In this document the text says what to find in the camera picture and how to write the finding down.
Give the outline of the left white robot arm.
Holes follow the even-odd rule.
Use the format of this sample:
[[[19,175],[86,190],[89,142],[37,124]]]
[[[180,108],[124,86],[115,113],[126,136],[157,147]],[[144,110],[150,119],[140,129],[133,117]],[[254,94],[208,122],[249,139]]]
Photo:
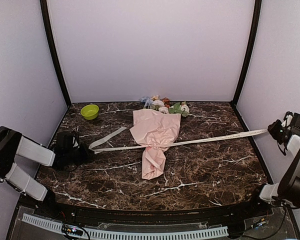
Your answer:
[[[57,218],[60,206],[48,197],[53,192],[39,183],[17,162],[29,160],[38,166],[64,170],[87,163],[94,152],[80,142],[75,132],[62,131],[56,135],[51,149],[11,128],[0,126],[0,182],[7,182],[19,193],[41,203],[41,210],[50,218]]]

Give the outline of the blue flower stem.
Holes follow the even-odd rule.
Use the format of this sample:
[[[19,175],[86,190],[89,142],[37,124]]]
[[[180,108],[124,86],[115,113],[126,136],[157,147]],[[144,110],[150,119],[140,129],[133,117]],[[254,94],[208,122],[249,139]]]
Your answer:
[[[149,96],[143,96],[139,101],[144,104],[144,109],[150,108],[153,103],[153,100]]]

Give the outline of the white rose stem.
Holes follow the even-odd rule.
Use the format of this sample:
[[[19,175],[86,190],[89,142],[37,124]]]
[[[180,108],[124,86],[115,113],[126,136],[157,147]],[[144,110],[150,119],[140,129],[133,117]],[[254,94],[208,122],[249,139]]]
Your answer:
[[[152,110],[158,111],[163,114],[169,114],[169,108],[165,106],[165,103],[162,100],[154,100],[150,105]]]
[[[177,102],[172,105],[168,112],[170,114],[181,114],[182,117],[187,117],[190,114],[190,108],[187,105],[186,101]]]

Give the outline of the pink wrapping paper sheet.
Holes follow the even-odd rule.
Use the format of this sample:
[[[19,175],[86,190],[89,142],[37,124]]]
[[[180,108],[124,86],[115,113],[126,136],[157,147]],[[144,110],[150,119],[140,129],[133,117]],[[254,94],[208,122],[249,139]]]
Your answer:
[[[135,142],[145,147],[142,153],[141,177],[151,180],[164,173],[165,145],[172,144],[179,136],[181,114],[161,113],[153,109],[133,111],[133,127],[130,133]]]

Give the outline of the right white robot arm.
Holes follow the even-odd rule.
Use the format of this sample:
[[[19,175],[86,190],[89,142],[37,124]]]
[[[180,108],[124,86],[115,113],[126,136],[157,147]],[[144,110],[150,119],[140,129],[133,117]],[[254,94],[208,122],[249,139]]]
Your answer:
[[[278,145],[284,145],[284,155],[290,152],[293,160],[279,183],[266,184],[259,193],[259,197],[245,205],[245,213],[256,217],[265,208],[265,203],[272,206],[288,204],[291,208],[300,209],[300,129],[293,132],[293,128],[282,126],[278,119],[268,126],[268,132]]]

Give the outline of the beige printed ribbon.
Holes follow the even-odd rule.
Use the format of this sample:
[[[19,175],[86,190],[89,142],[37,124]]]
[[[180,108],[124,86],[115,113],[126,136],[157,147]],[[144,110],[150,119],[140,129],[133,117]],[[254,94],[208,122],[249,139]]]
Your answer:
[[[223,136],[203,138],[203,139],[197,139],[197,140],[174,142],[174,143],[154,145],[154,146],[160,147],[160,148],[170,148],[170,147],[177,147],[177,146],[189,145],[189,144],[201,144],[201,143],[225,141],[225,140],[232,140],[232,139],[239,139],[239,138],[247,138],[247,137],[253,137],[253,136],[265,134],[267,132],[268,132],[267,129],[258,129],[258,130],[251,130],[251,131],[245,131],[245,132],[238,132],[238,133],[230,134],[230,135],[223,135]],[[99,149],[93,149],[92,151],[95,154],[97,154],[97,153],[100,153],[100,152],[113,152],[113,151],[126,151],[126,150],[144,149],[144,148],[147,148],[149,146],[150,145],[136,145],[136,146],[99,148]]]

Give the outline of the peach and orange flower stem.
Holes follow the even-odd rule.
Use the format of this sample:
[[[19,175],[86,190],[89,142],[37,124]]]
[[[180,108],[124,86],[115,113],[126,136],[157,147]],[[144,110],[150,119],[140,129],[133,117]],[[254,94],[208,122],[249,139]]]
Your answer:
[[[164,98],[160,98],[159,95],[153,95],[151,97],[151,99],[153,100],[153,103],[152,105],[154,106],[159,106],[159,107],[166,107],[166,106],[170,106],[170,99],[167,98],[167,97],[164,97]]]

